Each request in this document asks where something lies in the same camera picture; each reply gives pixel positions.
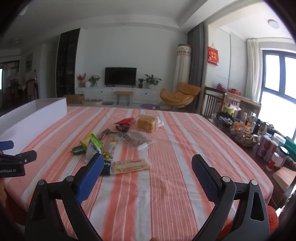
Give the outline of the yellow wafer bar pack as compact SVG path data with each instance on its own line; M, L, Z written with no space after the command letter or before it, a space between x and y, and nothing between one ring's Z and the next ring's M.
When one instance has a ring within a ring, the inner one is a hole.
M117 161L111 164L111 174L124 174L130 172L149 170L151 165L146 159L135 159L127 161Z

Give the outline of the green snack packet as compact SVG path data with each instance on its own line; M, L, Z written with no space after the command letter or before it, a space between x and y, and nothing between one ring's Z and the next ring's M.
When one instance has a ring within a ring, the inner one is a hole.
M102 142L96 137L95 134L90 134L87 137L85 137L84 139L82 139L80 141L81 146L83 147L83 149L87 150L89 142L93 142L93 144L98 147L99 149L101 149L103 147Z

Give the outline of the small wooden bench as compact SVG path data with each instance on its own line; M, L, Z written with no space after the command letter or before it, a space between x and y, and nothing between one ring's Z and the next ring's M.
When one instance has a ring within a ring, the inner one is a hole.
M115 91L113 94L116 96L116 105L119 105L121 96L125 96L126 105L130 105L130 97L133 96L132 91Z

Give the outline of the long yellow black biscuit pack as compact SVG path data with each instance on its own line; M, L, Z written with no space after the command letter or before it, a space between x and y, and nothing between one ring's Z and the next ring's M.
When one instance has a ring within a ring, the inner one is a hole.
M102 148L102 156L104 158L104 166L101 172L101 176L110 176L111 163L115 153L116 145L118 144L118 138L115 134L109 135L106 139L106 143Z

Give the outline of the white blue triangular packet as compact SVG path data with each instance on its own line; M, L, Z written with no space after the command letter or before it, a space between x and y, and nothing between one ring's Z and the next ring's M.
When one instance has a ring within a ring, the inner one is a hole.
M93 142L89 142L88 148L86 150L86 156L85 156L84 162L88 163L97 153L101 154L102 151L98 147L96 147L93 144Z

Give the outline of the orange lounge chair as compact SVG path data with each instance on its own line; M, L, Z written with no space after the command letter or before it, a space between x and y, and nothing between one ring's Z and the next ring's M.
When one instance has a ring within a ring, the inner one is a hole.
M177 87L178 90L175 93L170 93L165 88L161 90L159 97L162 103L172 108L184 108L191 104L201 91L201 87L182 82L178 83Z

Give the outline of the white cardboard box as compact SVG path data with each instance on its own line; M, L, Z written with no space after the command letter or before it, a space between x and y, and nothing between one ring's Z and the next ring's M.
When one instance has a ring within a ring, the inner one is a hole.
M21 153L38 135L67 115L65 98L37 99L1 116L1 141L14 147L4 154Z

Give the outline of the red wall hanging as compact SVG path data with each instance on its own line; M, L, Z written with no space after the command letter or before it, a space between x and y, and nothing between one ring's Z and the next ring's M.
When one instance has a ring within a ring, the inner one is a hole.
M219 53L218 50L214 46L208 46L208 57L207 61L210 64L213 64L215 66L219 63Z

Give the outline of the green sausage snack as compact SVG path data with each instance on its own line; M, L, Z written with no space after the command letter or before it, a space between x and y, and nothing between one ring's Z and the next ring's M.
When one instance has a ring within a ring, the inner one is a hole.
M83 148L83 146L77 146L72 149L71 153L73 155L82 155L86 153L86 150Z

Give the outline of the brown cracker clear bag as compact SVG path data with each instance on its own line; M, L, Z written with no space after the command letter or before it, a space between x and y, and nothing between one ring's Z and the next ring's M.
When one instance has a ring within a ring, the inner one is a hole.
M154 140L148 138L143 132L136 130L129 130L121 138L138 151L144 150L154 143Z

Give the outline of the red snack packet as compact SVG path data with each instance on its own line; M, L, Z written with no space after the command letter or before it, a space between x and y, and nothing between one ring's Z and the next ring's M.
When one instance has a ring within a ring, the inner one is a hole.
M119 126L128 126L133 122L134 118L124 118L118 122L115 123L115 125Z

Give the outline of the dark chocolate bar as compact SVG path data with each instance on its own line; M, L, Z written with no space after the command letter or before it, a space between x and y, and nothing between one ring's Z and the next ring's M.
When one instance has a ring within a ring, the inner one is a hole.
M122 132L122 133L126 133L130 129L129 125L116 125L115 127L119 132Z

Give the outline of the bread loaf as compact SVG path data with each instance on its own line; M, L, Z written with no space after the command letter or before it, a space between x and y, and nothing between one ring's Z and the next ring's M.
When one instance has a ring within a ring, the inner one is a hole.
M140 115L135 119L134 127L138 131L151 133L164 125L157 116Z

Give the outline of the grey maroon snack bar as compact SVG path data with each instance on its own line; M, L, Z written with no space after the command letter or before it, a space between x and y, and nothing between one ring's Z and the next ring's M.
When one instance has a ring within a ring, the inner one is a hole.
M110 133L110 129L105 129L103 130L101 133L99 133L98 135L96 135L96 137L99 139L99 140L102 140L106 135L108 135Z

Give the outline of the grey curtain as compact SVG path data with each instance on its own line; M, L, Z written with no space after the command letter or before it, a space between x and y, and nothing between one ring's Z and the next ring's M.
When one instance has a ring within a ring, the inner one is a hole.
M189 84L201 88L200 93L189 105L190 112L196 113L201 102L201 94L203 93L206 78L208 27L205 22L201 22L188 32L187 43L191 47Z

